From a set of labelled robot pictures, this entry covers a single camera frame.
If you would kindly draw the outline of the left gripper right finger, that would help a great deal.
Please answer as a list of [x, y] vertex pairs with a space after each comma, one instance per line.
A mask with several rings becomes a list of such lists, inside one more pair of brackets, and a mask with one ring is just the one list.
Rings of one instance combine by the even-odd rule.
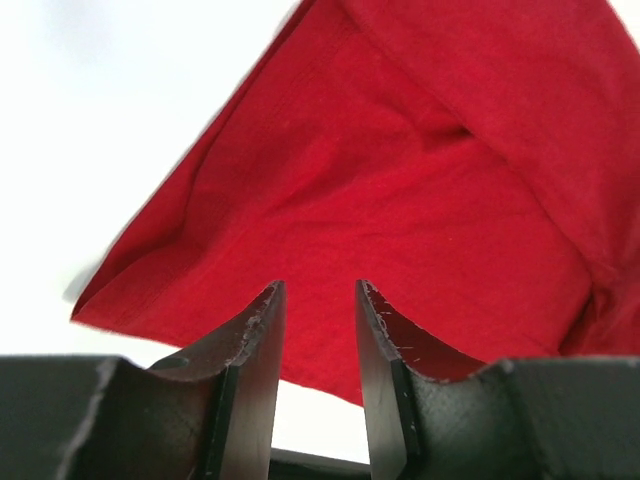
[[485, 365], [356, 284], [356, 330], [375, 479], [635, 479], [635, 357]]

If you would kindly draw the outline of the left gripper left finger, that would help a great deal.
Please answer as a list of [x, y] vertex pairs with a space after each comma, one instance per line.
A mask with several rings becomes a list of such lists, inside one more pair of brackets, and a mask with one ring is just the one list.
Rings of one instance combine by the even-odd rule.
[[264, 479], [286, 288], [149, 368], [119, 356], [1, 360], [5, 479]]

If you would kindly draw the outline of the red t shirt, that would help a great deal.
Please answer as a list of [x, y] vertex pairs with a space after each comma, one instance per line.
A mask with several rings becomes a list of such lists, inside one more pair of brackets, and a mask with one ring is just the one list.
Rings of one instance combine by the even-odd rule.
[[354, 284], [503, 357], [639, 351], [639, 53], [605, 1], [305, 1], [80, 295], [185, 346], [287, 287], [283, 377], [359, 403]]

